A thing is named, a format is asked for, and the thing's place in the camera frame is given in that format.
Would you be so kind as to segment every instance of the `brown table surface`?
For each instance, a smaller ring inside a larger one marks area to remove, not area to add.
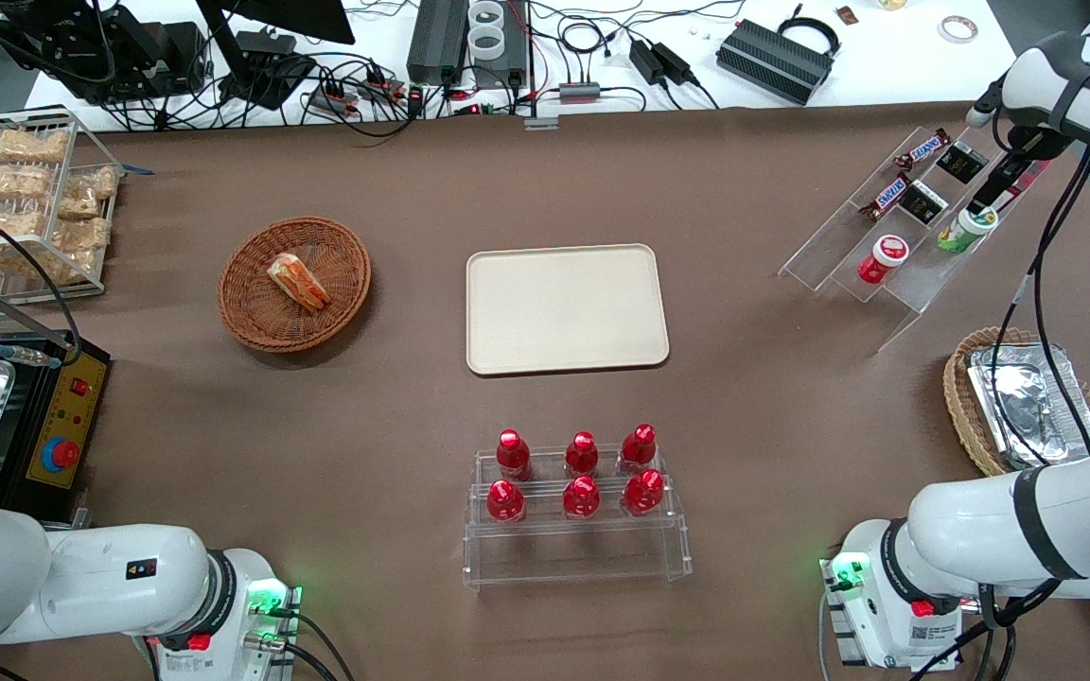
[[[904,514],[924,484],[977,475],[944,410],[944,357],[1002,319],[1074,159],[882,354],[896,319],[775,272],[909,130],[960,130],[964,113],[647,113],[557,133],[456,120],[376,149],[338,127],[109,135],[122,160],[159,172],[126,178],[108,292],[75,305],[116,357],[88,454],[96,522],[261,551],[305,586],[305,611],[361,681],[813,680],[818,557],[853,523]],[[259,356],[221,327],[217,277],[243,239],[298,215],[355,229],[375,283],[318,352]],[[657,254],[664,366],[471,374],[469,255],[633,241]],[[1051,337],[1090,385],[1090,191],[1045,283]],[[507,426],[544,446],[643,421],[682,492],[690,577],[462,585],[476,448]],[[1090,604],[1055,600],[1020,636],[1013,680],[1090,680]],[[839,667],[833,642],[828,654],[834,678],[906,677]],[[0,660],[34,681],[147,678],[117,634],[0,647]]]

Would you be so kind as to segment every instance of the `red button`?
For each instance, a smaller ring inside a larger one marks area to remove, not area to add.
[[[58,442],[53,448],[53,464],[58,469],[70,469],[78,462],[78,446],[70,440]]]
[[[936,608],[929,600],[916,600],[911,604],[911,612],[916,617],[930,617],[936,615]]]

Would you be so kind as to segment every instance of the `aluminum foil container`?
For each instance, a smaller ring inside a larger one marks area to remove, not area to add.
[[[978,397],[982,413],[986,416],[986,425],[991,427],[995,447],[1004,461],[1013,469],[1024,470],[1042,465],[1034,451],[1051,464],[1087,458],[1085,435],[1079,433],[1074,423],[1071,410],[1068,409],[1063,392],[1058,390],[1042,345],[1000,345],[1000,360],[995,366],[998,400],[1003,403],[1007,421],[1024,437],[1024,442],[1004,423],[998,406],[995,405],[995,391],[991,389],[992,350],[993,346],[969,353],[966,357],[966,370],[973,384],[974,397]],[[1090,410],[1082,398],[1079,380],[1074,375],[1071,361],[1068,361],[1065,350],[1057,345],[1051,345],[1051,352],[1054,353],[1058,374],[1063,375],[1067,396],[1079,411],[1090,439]]]

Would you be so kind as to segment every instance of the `beige tray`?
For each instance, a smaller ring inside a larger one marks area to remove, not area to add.
[[[467,362],[484,376],[650,366],[670,352],[643,244],[474,254],[465,324]]]

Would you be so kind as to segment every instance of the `white tape roll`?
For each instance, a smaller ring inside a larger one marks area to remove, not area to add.
[[[493,25],[502,27],[502,4],[494,0],[476,0],[470,5],[470,27]]]
[[[481,47],[477,41],[483,38],[494,38],[497,42],[487,47]],[[502,44],[502,29],[495,25],[476,25],[471,27],[469,42],[470,54],[475,60],[497,60],[498,57],[502,56],[502,51],[506,50],[506,45]]]

